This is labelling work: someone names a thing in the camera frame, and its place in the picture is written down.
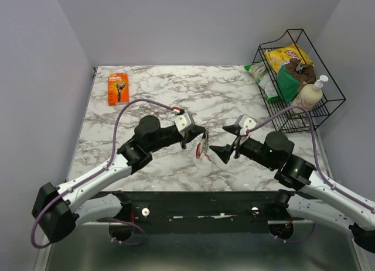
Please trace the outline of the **red white keyring carabiner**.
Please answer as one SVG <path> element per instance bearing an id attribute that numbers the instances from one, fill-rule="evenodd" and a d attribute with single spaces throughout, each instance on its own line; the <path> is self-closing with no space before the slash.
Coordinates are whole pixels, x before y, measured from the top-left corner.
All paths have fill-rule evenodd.
<path id="1" fill-rule="evenodd" d="M 209 131 L 205 130 L 203 136 L 196 147 L 196 158 L 200 159 L 204 156 L 208 161 L 212 161 L 208 155 L 209 151 Z"/>

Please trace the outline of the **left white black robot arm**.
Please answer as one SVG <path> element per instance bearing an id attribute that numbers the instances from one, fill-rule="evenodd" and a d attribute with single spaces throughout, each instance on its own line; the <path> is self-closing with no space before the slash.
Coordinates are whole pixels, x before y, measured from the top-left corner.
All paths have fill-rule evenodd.
<path id="1" fill-rule="evenodd" d="M 39 189 L 32 208 L 35 224 L 50 243 L 61 241 L 73 232 L 78 223 L 114 217 L 124 221 L 130 207 L 116 196 L 94 201 L 104 188 L 143 169 L 152 161 L 152 153 L 164 147 L 186 145 L 205 132 L 188 113 L 173 116 L 173 125 L 161 127 L 156 116 L 143 117 L 134 129 L 134 135 L 110 158 L 88 173 L 66 183 L 54 186 L 46 183 Z"/>

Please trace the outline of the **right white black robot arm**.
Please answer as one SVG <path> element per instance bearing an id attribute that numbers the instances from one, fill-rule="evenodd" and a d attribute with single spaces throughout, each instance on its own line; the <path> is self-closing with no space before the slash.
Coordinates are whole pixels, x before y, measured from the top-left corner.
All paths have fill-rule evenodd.
<path id="1" fill-rule="evenodd" d="M 341 230 L 364 250 L 374 252 L 374 201 L 366 199 L 322 173 L 312 164 L 293 154 L 294 143 L 283 133 L 270 132 L 263 142 L 245 135 L 236 125 L 225 126 L 236 136 L 230 145 L 209 148 L 224 162 L 245 156 L 275 171 L 274 178 L 293 193 L 270 204 L 276 219 L 287 215 L 308 219 Z"/>

